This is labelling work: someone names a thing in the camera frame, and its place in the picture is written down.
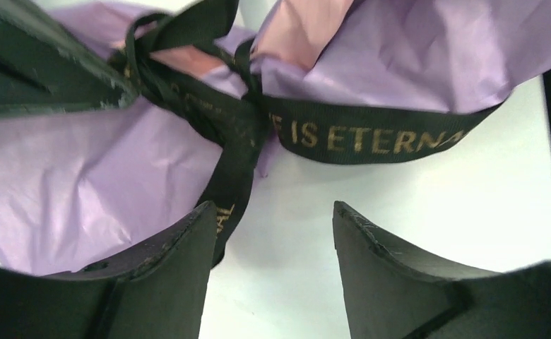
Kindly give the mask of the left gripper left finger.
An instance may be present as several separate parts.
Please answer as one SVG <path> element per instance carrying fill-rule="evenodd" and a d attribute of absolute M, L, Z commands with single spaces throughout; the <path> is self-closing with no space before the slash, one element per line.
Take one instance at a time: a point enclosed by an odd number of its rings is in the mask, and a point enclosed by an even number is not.
<path fill-rule="evenodd" d="M 0 268 L 0 338 L 197 338 L 215 206 L 75 273 Z"/>

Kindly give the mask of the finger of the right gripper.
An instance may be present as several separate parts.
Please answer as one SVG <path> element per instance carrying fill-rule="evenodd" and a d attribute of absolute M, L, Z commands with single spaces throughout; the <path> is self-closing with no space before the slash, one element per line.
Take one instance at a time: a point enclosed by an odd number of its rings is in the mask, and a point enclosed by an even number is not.
<path fill-rule="evenodd" d="M 119 109 L 138 94 L 32 1 L 0 1 L 0 119 Z"/>

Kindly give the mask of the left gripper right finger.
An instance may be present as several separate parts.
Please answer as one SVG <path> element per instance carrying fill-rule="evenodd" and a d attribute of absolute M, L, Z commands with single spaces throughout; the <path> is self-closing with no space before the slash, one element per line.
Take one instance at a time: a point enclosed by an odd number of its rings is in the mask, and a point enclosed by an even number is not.
<path fill-rule="evenodd" d="M 551 338 L 551 261 L 497 273 L 426 251 L 337 201 L 353 338 Z"/>

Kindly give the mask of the pink purple wrapping paper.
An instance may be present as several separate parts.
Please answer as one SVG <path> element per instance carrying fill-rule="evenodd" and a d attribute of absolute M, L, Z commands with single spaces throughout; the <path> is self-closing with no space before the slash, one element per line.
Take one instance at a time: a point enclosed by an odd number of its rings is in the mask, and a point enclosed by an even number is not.
<path fill-rule="evenodd" d="M 451 150 L 399 165 L 312 162 L 271 139 L 251 210 L 230 253 L 276 248 L 268 225 L 334 200 L 373 220 L 504 270 L 551 258 L 551 151 L 539 81 L 499 43 L 496 14 L 528 1 L 368 1 L 311 69 L 261 60 L 266 91 L 340 103 L 462 110 L 505 104 Z M 77 270 L 187 214 L 219 147 L 183 119 L 139 100 L 124 111 L 0 121 L 0 261 L 34 274 Z"/>

